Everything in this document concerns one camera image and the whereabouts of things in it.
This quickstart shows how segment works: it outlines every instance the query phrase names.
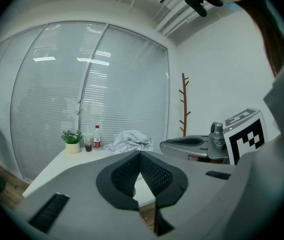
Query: long brown hair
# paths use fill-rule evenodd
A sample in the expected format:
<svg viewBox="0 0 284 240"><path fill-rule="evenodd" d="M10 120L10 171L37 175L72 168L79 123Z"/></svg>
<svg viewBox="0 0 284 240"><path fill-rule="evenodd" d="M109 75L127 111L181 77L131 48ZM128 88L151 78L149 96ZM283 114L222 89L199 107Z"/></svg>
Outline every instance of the long brown hair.
<svg viewBox="0 0 284 240"><path fill-rule="evenodd" d="M284 36L267 7L265 0L242 0L236 2L253 19L260 29L266 56L276 77L284 64Z"/></svg>

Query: headset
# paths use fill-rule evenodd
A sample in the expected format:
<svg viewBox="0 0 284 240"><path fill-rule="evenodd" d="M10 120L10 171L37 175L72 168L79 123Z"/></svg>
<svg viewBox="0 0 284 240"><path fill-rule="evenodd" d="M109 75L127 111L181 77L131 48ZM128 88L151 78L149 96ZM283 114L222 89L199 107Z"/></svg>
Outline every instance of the headset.
<svg viewBox="0 0 284 240"><path fill-rule="evenodd" d="M204 1L209 2L211 5L221 7L223 3L219 0L185 0L185 2L193 8L200 16L206 17L207 11L203 6Z"/></svg>

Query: wooden coat rack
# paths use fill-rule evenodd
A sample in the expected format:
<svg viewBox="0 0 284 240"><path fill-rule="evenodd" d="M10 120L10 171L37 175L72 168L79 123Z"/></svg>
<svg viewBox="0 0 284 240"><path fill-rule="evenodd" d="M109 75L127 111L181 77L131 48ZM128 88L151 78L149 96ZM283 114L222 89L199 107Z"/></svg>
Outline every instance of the wooden coat rack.
<svg viewBox="0 0 284 240"><path fill-rule="evenodd" d="M183 128L180 127L180 129L183 131L183 137L186 136L186 127L187 127L187 116L191 113L190 111L187 112L187 99L186 99L186 86L187 84L189 83L189 81L187 81L187 83L185 83L185 81L188 79L185 78L185 75L184 73L182 73L182 80L183 80L183 91L179 90L182 95L184 96L184 100L180 100L182 103L184 103L184 121L181 121L180 122L183 124Z"/></svg>

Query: flower pot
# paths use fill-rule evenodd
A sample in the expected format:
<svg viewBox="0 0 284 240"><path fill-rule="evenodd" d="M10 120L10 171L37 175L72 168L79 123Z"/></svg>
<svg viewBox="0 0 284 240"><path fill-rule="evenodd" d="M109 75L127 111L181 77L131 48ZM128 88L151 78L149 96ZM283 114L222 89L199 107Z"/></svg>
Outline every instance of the flower pot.
<svg viewBox="0 0 284 240"><path fill-rule="evenodd" d="M76 154L81 152L80 143L76 144L67 144L66 143L66 152L69 154Z"/></svg>

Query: green leaves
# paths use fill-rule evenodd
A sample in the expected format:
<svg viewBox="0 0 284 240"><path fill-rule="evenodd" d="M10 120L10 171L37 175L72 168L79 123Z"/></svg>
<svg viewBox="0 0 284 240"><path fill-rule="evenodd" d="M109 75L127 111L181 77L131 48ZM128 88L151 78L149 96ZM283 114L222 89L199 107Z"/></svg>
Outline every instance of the green leaves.
<svg viewBox="0 0 284 240"><path fill-rule="evenodd" d="M62 140L64 140L67 144L77 144L83 139L83 135L81 131L76 131L76 133L72 133L71 130L63 131L61 136Z"/></svg>

